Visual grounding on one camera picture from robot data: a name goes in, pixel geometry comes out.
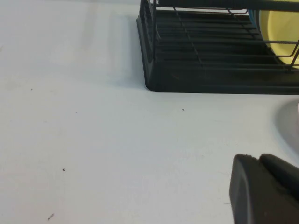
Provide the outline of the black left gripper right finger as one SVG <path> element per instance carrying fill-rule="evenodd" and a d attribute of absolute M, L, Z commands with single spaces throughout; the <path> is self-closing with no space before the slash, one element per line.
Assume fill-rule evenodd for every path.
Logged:
<path fill-rule="evenodd" d="M 296 200 L 299 199 L 299 168 L 272 155 L 262 154 L 259 161 Z"/>

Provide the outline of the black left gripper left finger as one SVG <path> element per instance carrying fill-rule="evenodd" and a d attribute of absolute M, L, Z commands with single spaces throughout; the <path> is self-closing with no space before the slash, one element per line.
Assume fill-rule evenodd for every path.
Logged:
<path fill-rule="evenodd" d="M 299 200 L 250 155 L 233 160 L 229 196 L 236 224 L 297 224 Z"/>

